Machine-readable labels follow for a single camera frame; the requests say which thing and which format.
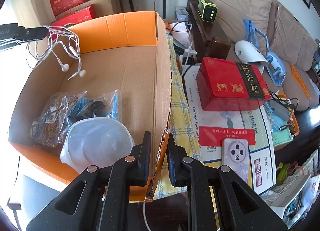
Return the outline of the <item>white vacuum product box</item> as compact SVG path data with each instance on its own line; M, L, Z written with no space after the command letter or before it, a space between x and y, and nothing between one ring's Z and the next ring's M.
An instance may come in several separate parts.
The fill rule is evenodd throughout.
M276 185L271 130L264 107L253 111L208 112L197 87L199 66L183 67L183 86L202 161L231 167L257 194Z

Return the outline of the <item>light blue plastic frame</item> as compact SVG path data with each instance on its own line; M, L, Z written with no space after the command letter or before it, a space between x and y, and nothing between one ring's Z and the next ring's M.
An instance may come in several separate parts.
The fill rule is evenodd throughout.
M256 48L258 48L259 46L257 33L264 38L266 45L265 59L268 61L268 64L271 65L273 68L272 72L269 66L267 66L268 74L277 87L281 86L285 80L287 72L281 59L270 50L267 35L260 31L258 28L256 28L254 23L249 19L244 19L244 24L246 28L246 40L252 43Z

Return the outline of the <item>orange tray with clutter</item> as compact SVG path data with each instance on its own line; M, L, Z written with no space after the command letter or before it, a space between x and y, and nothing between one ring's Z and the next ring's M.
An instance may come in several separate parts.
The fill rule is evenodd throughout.
M295 110L297 98L288 99L284 93L270 92L271 98L263 108L266 112L274 147L291 143L300 133Z

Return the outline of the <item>yellow plaid cloth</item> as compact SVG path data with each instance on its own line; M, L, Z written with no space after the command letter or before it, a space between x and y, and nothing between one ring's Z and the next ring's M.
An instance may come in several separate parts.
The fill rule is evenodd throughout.
M175 144L185 148L189 157L202 161L200 145L191 119L187 98L185 97L182 77L177 67L173 37L167 36L171 61L171 117L169 131L174 137ZM164 161L153 199L186 192L186 187L175 188L169 180L167 160Z

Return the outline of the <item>cardboard box orange flaps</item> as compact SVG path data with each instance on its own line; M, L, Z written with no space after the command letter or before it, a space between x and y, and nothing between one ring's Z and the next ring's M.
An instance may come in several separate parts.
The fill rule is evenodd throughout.
M85 77L68 80L78 63L61 46L56 47L61 61L70 69L64 73L50 55L31 72L11 117L9 142L38 169L69 184L76 178L76 171L31 139L32 122L56 92L86 91L88 96L97 97L118 90L122 123L135 143L142 142L146 131L152 136L148 185L132 187L130 200L151 200L169 137L171 61L165 23L155 11L127 12L77 24L72 31L80 38Z

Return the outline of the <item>green black cube device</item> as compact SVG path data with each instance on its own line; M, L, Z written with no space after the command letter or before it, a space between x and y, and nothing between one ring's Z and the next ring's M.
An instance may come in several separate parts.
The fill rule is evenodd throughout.
M204 22L215 21L218 8L211 0L199 0L197 10Z

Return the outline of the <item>large brown cardboard box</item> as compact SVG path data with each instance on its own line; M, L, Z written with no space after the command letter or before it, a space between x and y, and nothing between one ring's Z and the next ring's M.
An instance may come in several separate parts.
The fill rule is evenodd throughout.
M73 7L68 11L68 13L75 13L76 11L89 7L90 5L93 6L97 17L122 13L120 0L90 0Z

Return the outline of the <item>red card Chinese text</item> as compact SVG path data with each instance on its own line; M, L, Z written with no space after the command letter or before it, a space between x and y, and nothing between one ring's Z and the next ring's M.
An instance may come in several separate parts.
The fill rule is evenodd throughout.
M237 129L223 127L199 127L199 145L221 147L225 139L244 139L249 146L255 145L253 129Z

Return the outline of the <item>white rounded plastic device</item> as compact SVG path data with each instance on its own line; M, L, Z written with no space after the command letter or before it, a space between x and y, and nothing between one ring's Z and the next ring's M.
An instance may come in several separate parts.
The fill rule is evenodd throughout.
M240 61L245 63L260 63L262 66L268 65L268 61L264 55L249 41L240 40L236 42L234 51Z

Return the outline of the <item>red tin box Chinese characters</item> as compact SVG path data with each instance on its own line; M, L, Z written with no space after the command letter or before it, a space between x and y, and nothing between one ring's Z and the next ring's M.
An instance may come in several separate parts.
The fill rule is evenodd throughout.
M256 66L204 57L196 77L205 111L253 111L271 94Z

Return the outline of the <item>white wired earphones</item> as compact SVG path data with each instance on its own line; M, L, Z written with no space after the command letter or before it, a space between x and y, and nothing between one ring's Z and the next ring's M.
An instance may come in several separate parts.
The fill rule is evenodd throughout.
M61 61L60 57L55 51L56 47L61 46L67 56L78 61L78 68L76 72L71 75L68 80L71 80L76 76L84 78L86 75L86 70L82 68L79 36L65 26L43 25L41 26L41 28L46 29L48 34L47 36L45 36L47 40L47 48L42 54L39 54L37 52L37 46L40 41L39 39L35 40L34 51L31 51L30 49L31 41L27 43L27 46L25 48L25 59L29 68L31 68L32 70L36 69L50 55L53 55L56 58L59 66L61 67L61 70L66 73L70 69L70 65L67 63L63 63L63 61Z

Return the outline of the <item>red Ferrero gift box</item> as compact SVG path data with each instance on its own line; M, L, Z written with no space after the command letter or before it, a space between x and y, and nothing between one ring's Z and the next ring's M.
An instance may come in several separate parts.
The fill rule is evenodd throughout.
M93 5L89 5L88 7L78 10L75 13L69 14L58 19L55 22L52 22L52 26L69 26L76 25L88 20L95 19L97 17L95 13L95 9Z

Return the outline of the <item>clear bag rubber bands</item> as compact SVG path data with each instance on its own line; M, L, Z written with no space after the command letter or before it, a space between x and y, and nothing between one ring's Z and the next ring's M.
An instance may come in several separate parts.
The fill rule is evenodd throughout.
M30 128L32 139L41 145L55 148L63 144L71 125L86 103L86 91L57 92L47 101L41 115Z

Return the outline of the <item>clear bag blue black parts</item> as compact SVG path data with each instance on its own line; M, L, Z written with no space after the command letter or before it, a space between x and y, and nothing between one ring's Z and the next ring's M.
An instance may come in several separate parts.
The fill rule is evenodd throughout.
M122 120L121 95L118 90L103 93L98 97L88 97L81 93L76 104L67 115L71 123L80 120L103 117Z

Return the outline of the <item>clear plastic bowl container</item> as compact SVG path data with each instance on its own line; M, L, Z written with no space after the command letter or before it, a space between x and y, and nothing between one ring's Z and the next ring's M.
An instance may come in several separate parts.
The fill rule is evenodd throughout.
M67 132L60 160L81 173L90 165L114 165L130 155L135 145L127 128L118 120L95 117L74 123Z

